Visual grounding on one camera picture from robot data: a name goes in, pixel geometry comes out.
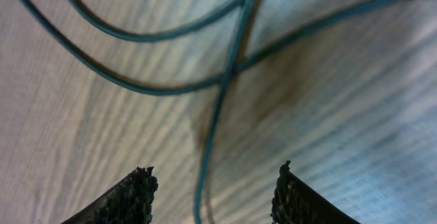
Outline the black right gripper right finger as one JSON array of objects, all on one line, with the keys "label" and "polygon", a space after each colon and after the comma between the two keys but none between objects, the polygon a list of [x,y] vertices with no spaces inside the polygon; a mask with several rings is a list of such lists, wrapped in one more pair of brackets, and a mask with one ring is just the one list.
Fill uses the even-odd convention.
[{"label": "black right gripper right finger", "polygon": [[289,161],[279,169],[270,216],[277,224],[358,223],[295,176]]}]

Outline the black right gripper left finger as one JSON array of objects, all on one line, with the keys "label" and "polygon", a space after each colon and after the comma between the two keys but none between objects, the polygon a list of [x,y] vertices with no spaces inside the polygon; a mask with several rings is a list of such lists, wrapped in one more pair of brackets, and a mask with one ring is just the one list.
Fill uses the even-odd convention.
[{"label": "black right gripper left finger", "polygon": [[158,180],[152,167],[137,167],[62,224],[150,224]]}]

